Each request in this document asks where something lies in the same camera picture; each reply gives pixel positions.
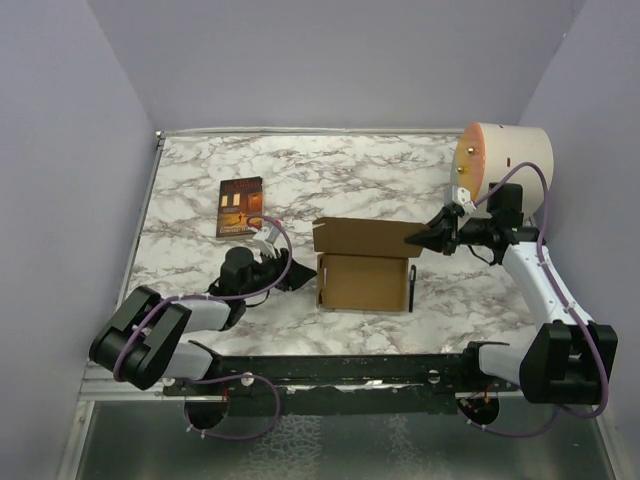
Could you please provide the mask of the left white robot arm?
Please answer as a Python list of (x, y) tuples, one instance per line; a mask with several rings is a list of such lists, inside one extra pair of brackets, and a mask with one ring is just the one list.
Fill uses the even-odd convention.
[(245, 247), (227, 251), (220, 274), (205, 293), (167, 300), (141, 286), (124, 300), (93, 340), (89, 358), (120, 382), (146, 390), (163, 378), (186, 379), (206, 395), (220, 385), (221, 371), (206, 347), (183, 343), (181, 337), (203, 330), (235, 326), (253, 296), (273, 289), (295, 291), (316, 271), (289, 258), (281, 248), (274, 257), (259, 259)]

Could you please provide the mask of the black pen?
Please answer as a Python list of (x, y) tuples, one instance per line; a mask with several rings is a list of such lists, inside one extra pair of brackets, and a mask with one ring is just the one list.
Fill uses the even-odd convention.
[(417, 279), (417, 268), (416, 265), (411, 265), (409, 270), (409, 288), (408, 288), (408, 307), (407, 310), (409, 313), (414, 311), (414, 298), (415, 298), (415, 285)]

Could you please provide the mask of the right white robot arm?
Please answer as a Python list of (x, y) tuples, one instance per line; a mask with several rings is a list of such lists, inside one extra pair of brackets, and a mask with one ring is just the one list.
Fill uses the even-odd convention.
[(618, 338), (608, 325), (593, 322), (558, 278), (540, 231), (523, 224), (523, 189), (514, 183), (491, 186), (488, 217), (458, 223), (469, 206), (468, 191), (454, 187), (449, 202), (427, 224), (406, 237), (408, 245), (451, 255), (460, 245), (492, 250), (518, 287), (537, 334), (524, 347), (471, 343), (459, 367), (461, 383), (481, 391), (495, 377), (519, 387), (534, 404), (595, 405), (609, 399), (609, 377)]

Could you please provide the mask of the brown cardboard box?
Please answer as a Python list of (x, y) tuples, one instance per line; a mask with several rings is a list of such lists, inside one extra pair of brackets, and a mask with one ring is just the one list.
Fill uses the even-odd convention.
[(423, 223), (322, 217), (312, 223), (317, 253), (316, 305), (325, 310), (407, 310), (409, 264), (420, 246), (405, 239)]

